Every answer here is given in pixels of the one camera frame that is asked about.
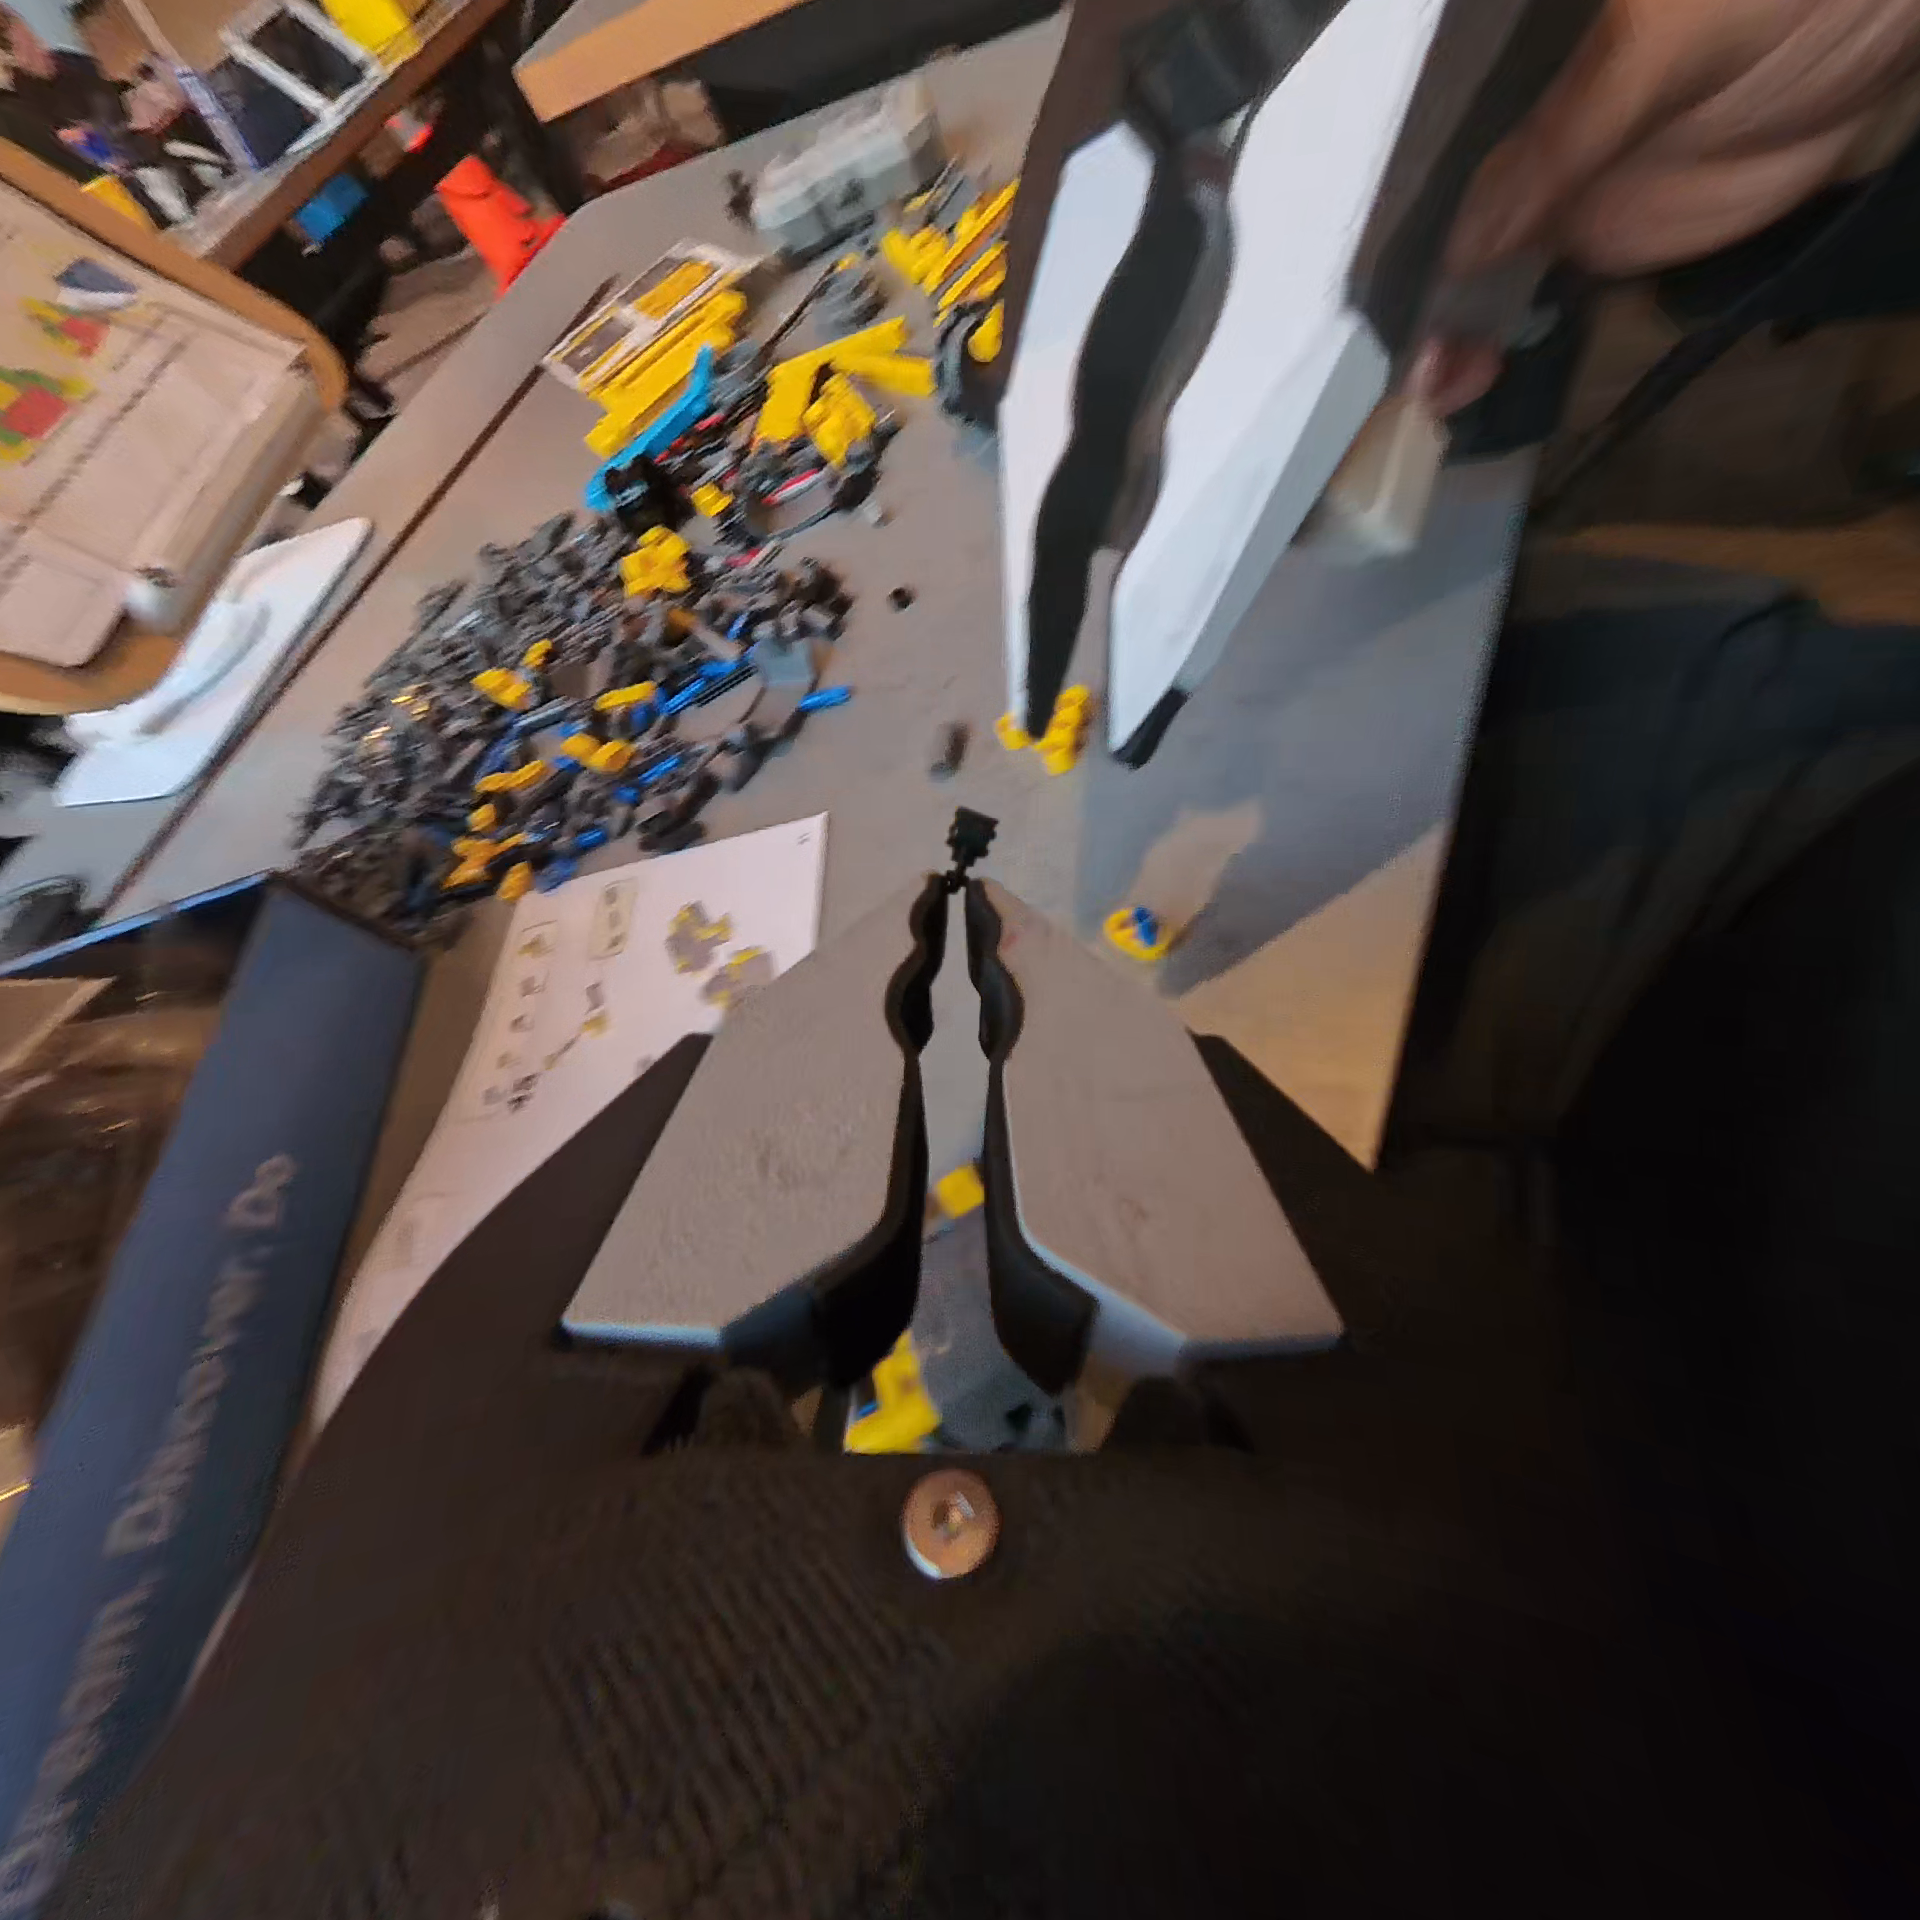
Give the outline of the person's right hand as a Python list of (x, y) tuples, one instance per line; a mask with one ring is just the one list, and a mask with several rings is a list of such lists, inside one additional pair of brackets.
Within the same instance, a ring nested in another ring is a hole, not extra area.
[(1877, 170), (1916, 129), (1916, 1), (1614, 1), (1478, 166), (1452, 280), (1637, 279)]

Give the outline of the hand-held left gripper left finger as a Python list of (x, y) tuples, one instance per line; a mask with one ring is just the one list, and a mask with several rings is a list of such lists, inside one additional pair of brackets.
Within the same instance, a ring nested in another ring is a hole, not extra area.
[(921, 1053), (948, 888), (924, 877), (725, 1014), (562, 1313), (571, 1339), (845, 1386), (919, 1298)]

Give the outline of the dark blue cardboard box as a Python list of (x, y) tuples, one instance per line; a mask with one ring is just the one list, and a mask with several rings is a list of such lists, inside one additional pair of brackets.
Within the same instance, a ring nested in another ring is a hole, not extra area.
[(230, 935), (234, 973), (5, 1519), (5, 1914), (47, 1904), (250, 1565), (422, 971), (251, 877), (23, 952), (5, 979), (147, 925)]

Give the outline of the pile of toy parts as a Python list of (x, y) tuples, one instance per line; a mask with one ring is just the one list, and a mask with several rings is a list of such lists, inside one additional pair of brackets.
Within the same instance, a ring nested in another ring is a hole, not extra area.
[(615, 471), (615, 511), (561, 511), (485, 543), (327, 734), (295, 875), (427, 943), (466, 907), (570, 880), (602, 848), (691, 848), (810, 713), (854, 607), (802, 539), (881, 520), (900, 402), (932, 399), (941, 314), (999, 296), (1017, 182), (943, 166), (812, 272), (772, 258), (599, 392), (591, 471), (622, 425), (725, 350), (670, 449)]

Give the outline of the long wooden work table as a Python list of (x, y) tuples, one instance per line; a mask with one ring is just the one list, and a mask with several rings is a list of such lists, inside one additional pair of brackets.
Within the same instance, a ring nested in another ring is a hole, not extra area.
[(514, 15), (516, 3), (507, 1), (422, 3), (395, 46), (378, 48), (370, 77), (347, 91), (301, 141), (273, 165), (234, 177), (169, 237), (209, 264), (239, 272), (332, 177), (349, 170), (389, 135), (394, 117), (413, 106), (434, 112), (427, 138), (375, 176), (375, 185), (402, 186), (420, 177), (420, 190), (430, 190), (436, 182), (427, 170), (434, 160), (447, 168), (471, 150), (444, 97), (466, 82), (478, 85), (499, 65)]

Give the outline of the yellow sticker sheet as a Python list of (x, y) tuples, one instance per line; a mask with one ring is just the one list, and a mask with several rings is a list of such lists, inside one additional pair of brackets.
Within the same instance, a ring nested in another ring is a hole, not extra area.
[(579, 320), (541, 355), (541, 371), (573, 392), (599, 392), (629, 363), (670, 345), (719, 295), (750, 290), (769, 254), (679, 240)]

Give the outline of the light blue toy tool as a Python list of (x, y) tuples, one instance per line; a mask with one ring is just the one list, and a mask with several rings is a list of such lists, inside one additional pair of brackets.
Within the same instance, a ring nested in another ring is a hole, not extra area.
[(689, 374), (676, 392), (671, 392), (653, 413), (637, 425), (622, 425), (615, 431), (612, 445), (582, 491), (582, 505), (594, 513), (612, 513), (618, 510), (615, 471), (635, 458), (653, 458), (683, 441), (699, 419), (714, 410), (716, 397), (716, 363), (725, 350), (701, 342), (689, 363)]

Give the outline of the orange object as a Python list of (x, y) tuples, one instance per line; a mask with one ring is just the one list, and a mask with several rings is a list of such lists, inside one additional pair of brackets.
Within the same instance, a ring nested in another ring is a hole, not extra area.
[(458, 160), (444, 173), (436, 199), (485, 263), (499, 296), (567, 223), (562, 213), (539, 213), (478, 154)]

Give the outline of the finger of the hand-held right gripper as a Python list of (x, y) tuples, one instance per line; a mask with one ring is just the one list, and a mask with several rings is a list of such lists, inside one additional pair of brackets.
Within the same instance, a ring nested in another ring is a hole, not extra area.
[(1447, 7), (1345, 3), (1203, 146), (1197, 314), (1145, 419), (1151, 498), (1108, 602), (1108, 750), (1151, 758), (1386, 394), (1349, 273)]
[(1246, 545), (1234, 177), (1243, 123), (1119, 119), (1062, 160), (999, 397), (1002, 658), (1044, 721), (1090, 614), (1107, 730), (1163, 736)]

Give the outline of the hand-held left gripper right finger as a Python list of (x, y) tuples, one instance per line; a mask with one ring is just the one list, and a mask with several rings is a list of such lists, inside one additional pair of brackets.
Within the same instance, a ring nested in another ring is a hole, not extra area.
[(1183, 1022), (994, 880), (964, 901), (1010, 1360), (1061, 1395), (1338, 1345), (1342, 1317)]

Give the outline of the yellow angled toy liftarm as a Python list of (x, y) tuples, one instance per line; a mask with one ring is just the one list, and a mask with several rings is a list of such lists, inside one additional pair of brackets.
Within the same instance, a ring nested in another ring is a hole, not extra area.
[(1038, 734), (1029, 734), (1017, 713), (1006, 710), (994, 725), (994, 736), (1009, 751), (1035, 754), (1046, 776), (1062, 776), (1083, 754), (1094, 706), (1093, 687), (1074, 683), (1062, 687)]

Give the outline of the white flat stand base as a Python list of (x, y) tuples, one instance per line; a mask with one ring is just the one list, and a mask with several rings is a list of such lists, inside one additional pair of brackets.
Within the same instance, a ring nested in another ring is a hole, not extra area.
[(81, 754), (54, 782), (53, 805), (167, 799), (199, 782), (318, 623), (370, 535), (370, 519), (343, 519), (239, 557), (148, 693), (68, 717)]

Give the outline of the open instruction booklet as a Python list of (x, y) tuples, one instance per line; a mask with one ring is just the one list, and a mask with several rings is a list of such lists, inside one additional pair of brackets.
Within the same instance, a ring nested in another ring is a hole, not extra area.
[(343, 1291), (310, 1424), (433, 1272), (642, 1071), (806, 957), (826, 811), (524, 895), (447, 1098)]

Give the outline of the grey toy battery box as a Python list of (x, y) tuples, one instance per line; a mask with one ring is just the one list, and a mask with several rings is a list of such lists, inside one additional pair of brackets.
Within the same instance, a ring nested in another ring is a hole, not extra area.
[(769, 160), (753, 182), (750, 221), (771, 251), (817, 256), (910, 201), (943, 166), (943, 133), (924, 80), (895, 80)]

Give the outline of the yellow grey toy brick assembly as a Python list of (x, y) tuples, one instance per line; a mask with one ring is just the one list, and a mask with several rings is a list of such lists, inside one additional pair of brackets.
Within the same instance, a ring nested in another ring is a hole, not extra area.
[[(953, 1225), (986, 1203), (978, 1162), (948, 1169), (932, 1185), (932, 1223)], [(921, 1347), (905, 1329), (854, 1386), (841, 1437), (850, 1456), (925, 1453), (939, 1443), (943, 1414), (929, 1392)]]

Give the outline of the yellow black toy vehicle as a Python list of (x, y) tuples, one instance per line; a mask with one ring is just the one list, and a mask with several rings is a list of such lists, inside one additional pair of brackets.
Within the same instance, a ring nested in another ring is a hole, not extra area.
[(937, 327), (932, 374), (941, 410), (963, 425), (993, 429), (994, 368), (1002, 353), (999, 296), (971, 296), (950, 305)]

